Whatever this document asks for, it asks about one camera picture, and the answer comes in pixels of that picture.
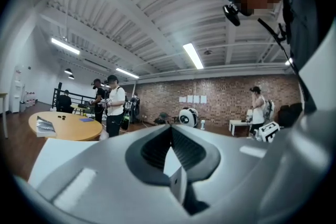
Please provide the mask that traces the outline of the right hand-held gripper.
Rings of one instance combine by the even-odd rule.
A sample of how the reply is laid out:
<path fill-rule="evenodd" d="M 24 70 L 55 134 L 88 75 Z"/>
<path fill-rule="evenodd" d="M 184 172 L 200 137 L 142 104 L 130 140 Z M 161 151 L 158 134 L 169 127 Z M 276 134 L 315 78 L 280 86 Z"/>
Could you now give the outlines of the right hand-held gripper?
<path fill-rule="evenodd" d="M 270 122 L 259 128 L 259 137 L 263 142 L 271 143 L 275 134 L 280 130 L 280 126 L 275 121 Z"/>

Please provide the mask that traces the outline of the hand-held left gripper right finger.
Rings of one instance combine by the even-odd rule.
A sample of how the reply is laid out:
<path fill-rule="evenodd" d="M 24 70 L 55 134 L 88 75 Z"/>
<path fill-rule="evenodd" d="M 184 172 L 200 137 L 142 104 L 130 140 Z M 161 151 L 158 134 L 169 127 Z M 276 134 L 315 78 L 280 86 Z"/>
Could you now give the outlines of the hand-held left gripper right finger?
<path fill-rule="evenodd" d="M 326 223 L 333 188 L 333 112 L 317 111 L 271 143 L 177 126 L 220 153 L 211 176 L 192 188 L 202 211 L 181 223 Z"/>

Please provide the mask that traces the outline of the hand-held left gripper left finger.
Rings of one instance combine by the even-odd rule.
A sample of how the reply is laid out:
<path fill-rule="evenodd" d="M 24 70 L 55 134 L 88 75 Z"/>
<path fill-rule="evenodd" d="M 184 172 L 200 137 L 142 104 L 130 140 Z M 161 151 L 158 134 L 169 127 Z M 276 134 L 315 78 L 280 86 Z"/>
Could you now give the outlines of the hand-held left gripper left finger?
<path fill-rule="evenodd" d="M 93 144 L 49 174 L 37 187 L 68 216 L 91 223 L 184 223 L 190 215 L 166 186 L 137 179 L 125 155 L 155 131 L 150 127 Z"/>

